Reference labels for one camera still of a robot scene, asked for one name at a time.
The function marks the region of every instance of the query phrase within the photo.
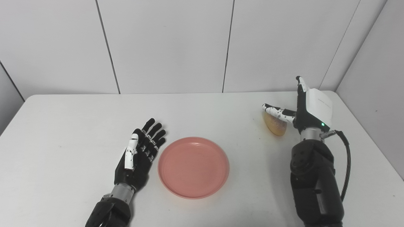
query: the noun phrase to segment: pink plate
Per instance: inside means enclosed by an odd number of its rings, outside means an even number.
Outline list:
[[[158,175],[168,190],[187,199],[217,192],[229,175],[229,162],[214,142],[186,137],[170,144],[160,156]]]

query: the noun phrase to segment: white finger segment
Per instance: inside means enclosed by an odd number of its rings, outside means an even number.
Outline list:
[[[125,169],[133,170],[133,156],[137,154],[136,146],[139,141],[139,136],[136,133],[132,134],[128,146],[125,151]]]
[[[306,92],[306,91],[308,91],[310,88],[306,85],[306,82],[304,82],[304,79],[303,79],[303,77],[299,77],[299,83],[298,83],[298,85],[301,85],[302,86],[302,89],[303,89],[303,92]]]
[[[269,113],[270,115],[272,115],[284,122],[293,123],[293,120],[295,119],[294,116],[288,116],[288,115],[282,114],[284,109],[275,108],[275,107],[266,107],[265,104],[262,106],[262,109],[264,109],[265,112]]]

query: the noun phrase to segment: white casing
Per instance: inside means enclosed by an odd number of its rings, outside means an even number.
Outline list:
[[[133,166],[133,156],[137,153],[136,146],[138,141],[139,136],[136,133],[133,133],[125,151],[125,169],[132,170],[135,168]]]
[[[306,110],[328,127],[331,127],[332,101],[322,91],[311,88],[306,92]]]
[[[265,110],[265,112],[269,113],[270,115],[278,118],[279,120],[282,120],[287,123],[293,123],[293,120],[295,119],[294,116],[286,116],[283,115],[282,112],[284,109],[276,109],[275,107],[266,107],[265,104],[262,105],[262,109]]]
[[[310,89],[309,86],[306,85],[306,82],[304,81],[303,77],[299,77],[298,81],[299,81],[298,85],[302,86],[303,92],[306,92]]]

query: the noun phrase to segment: white wall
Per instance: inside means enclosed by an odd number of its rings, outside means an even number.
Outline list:
[[[404,178],[403,11],[387,1],[337,93]]]
[[[233,0],[98,0],[122,93],[221,92]]]
[[[0,135],[22,104],[23,99],[0,65]]]
[[[385,1],[361,2],[236,0],[224,91],[296,90],[297,75],[336,89]]]
[[[118,93],[95,1],[3,0],[0,60],[24,96]]]
[[[172,93],[295,90],[296,75],[334,90],[385,1],[98,3],[122,92]],[[3,0],[0,21],[25,98],[118,92],[95,0]]]

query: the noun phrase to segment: robotic finger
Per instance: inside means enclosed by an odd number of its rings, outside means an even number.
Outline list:
[[[296,117],[296,111],[289,109],[281,109],[279,107],[274,107],[269,104],[262,105],[262,109],[270,115],[282,120],[284,122],[293,123]]]
[[[303,77],[297,76],[296,80],[299,82],[297,84],[297,92],[298,93],[307,92],[308,90],[310,90],[310,88],[306,85],[306,82],[304,81]]]
[[[95,205],[86,227],[126,227],[129,224],[132,216],[130,201],[145,186],[152,161],[166,141],[166,131],[157,132],[162,125],[157,123],[152,127],[155,122],[151,118],[142,130],[133,131],[115,169],[115,186]]]

